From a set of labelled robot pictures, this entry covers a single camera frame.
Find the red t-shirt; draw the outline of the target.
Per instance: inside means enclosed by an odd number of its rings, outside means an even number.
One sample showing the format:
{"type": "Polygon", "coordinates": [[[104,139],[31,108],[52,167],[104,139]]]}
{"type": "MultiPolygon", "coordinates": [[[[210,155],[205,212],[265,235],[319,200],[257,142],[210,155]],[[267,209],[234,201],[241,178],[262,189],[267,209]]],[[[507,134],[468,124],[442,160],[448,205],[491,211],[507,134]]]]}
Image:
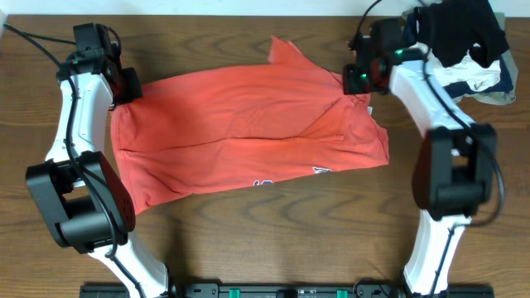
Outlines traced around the red t-shirt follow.
{"type": "Polygon", "coordinates": [[[332,171],[385,166],[388,134],[367,94],[290,41],[268,61],[159,80],[112,114],[113,153],[141,213],[207,194],[332,171]]]}

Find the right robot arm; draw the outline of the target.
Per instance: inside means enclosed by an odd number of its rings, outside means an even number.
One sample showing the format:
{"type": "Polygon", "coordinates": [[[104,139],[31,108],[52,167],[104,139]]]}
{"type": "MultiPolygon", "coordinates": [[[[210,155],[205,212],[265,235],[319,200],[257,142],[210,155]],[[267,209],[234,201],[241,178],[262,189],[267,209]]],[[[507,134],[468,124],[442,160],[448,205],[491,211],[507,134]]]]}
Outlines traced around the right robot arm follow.
{"type": "Polygon", "coordinates": [[[358,296],[492,297],[488,285],[456,285],[448,274],[459,241],[489,201],[492,183],[503,177],[494,153],[496,132],[478,124],[452,101],[436,80],[428,54],[402,39],[397,18],[374,22],[367,36],[357,32],[349,42],[356,62],[343,72],[344,93],[393,94],[411,115],[423,141],[412,175],[412,195],[420,222],[412,254],[402,270],[402,284],[371,282],[355,287],[358,296]]]}

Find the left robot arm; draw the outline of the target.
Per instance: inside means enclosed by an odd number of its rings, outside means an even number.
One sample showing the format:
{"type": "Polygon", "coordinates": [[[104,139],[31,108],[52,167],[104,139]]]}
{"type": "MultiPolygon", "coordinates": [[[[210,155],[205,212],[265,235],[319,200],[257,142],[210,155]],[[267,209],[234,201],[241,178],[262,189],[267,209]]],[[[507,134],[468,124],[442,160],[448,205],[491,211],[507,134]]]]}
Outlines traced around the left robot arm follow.
{"type": "Polygon", "coordinates": [[[142,97],[137,73],[121,65],[122,43],[107,26],[75,26],[75,52],[56,74],[60,121],[43,163],[26,170],[26,185],[62,248],[102,262],[120,287],[83,288],[82,296],[173,297],[166,265],[135,233],[133,201],[104,155],[109,111],[142,97]]]}

